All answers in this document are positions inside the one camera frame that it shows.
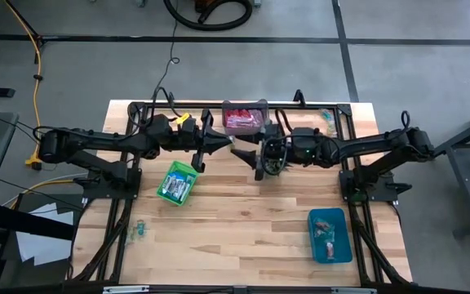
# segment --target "butcher block tabletop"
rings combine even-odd
[[[130,100],[111,100],[104,131],[124,133]],[[352,117],[357,136],[378,134],[372,104],[355,103]],[[200,118],[200,109],[179,109]],[[169,109],[156,114],[175,115]],[[214,129],[223,131],[220,109],[212,109]],[[286,110],[292,127],[318,127],[326,132],[320,110]],[[236,141],[239,149],[257,145]],[[182,207],[156,195],[174,160],[190,163],[193,152],[161,152],[155,160],[141,160],[141,188],[131,211],[129,230],[144,222],[144,235],[129,234],[120,283],[252,285],[252,286],[360,286],[347,204],[338,185],[340,165],[288,167],[279,177],[255,181],[255,173],[223,148],[205,154],[206,170],[197,178]],[[98,152],[109,161],[114,152]],[[362,157],[369,164],[380,155]],[[73,251],[74,276],[103,242],[109,199],[95,200],[81,219]],[[353,260],[321,265],[313,261],[308,236],[308,213],[316,208],[340,207],[346,216]],[[395,211],[387,203],[371,203],[377,243],[400,275],[411,280],[406,249]],[[110,251],[107,276],[117,246]],[[370,252],[363,243],[366,265],[374,278]]]

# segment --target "concrete floor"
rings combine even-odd
[[[181,11],[192,3],[181,1]],[[349,38],[470,38],[470,0],[341,0]],[[169,36],[173,19],[162,1],[16,2],[40,33]],[[212,16],[240,13],[226,4]],[[0,2],[0,32],[22,33]],[[263,0],[262,9],[241,28],[200,33],[180,26],[177,36],[337,37],[330,0]],[[147,99],[164,70],[169,43],[48,43],[38,107],[42,124],[100,129],[111,99]],[[350,46],[361,102],[372,102],[380,131],[400,127],[409,110],[413,126],[435,145],[470,121],[470,47]],[[163,83],[177,99],[290,100],[297,88],[306,99],[349,101],[339,45],[178,43]],[[16,95],[0,99],[1,111],[35,124],[32,107],[33,49],[28,42],[0,41],[0,87]],[[59,165],[30,171],[24,160],[33,142],[16,133],[0,177],[30,186],[81,170]],[[470,204],[460,193],[446,158],[406,164],[397,180],[414,188],[400,199],[402,229],[415,282],[430,287],[470,290],[470,238],[451,231],[470,224]],[[19,192],[0,184],[0,203]]]

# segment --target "vacuum hose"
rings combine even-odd
[[[241,16],[239,19],[230,21],[225,24],[204,24],[208,16],[216,9],[218,6],[228,3],[228,2],[236,2],[242,4],[246,8],[246,12],[244,15]],[[234,29],[239,25],[244,24],[250,19],[251,12],[253,11],[253,6],[250,3],[250,0],[214,0],[210,5],[206,7],[204,12],[198,19],[198,22],[192,22],[190,20],[185,19],[182,15],[177,12],[177,10],[171,5],[170,0],[164,0],[164,5],[168,12],[170,12],[171,16],[179,21],[181,24],[189,27],[190,29],[196,29],[201,31],[221,31],[226,29]]]

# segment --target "yellow tag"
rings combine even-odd
[[[184,123],[184,121],[186,119],[189,118],[189,113],[186,113],[186,114],[183,114],[183,116],[181,116],[180,118],[177,118],[175,121],[178,123],[178,124],[182,124]]]

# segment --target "blue tray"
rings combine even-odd
[[[326,243],[322,238],[315,238],[315,220],[317,218],[327,221],[335,226],[334,259],[327,259]],[[340,208],[313,209],[308,215],[309,240],[313,259],[322,264],[335,264],[350,262],[353,259],[351,244],[349,244],[348,228],[344,211]]]

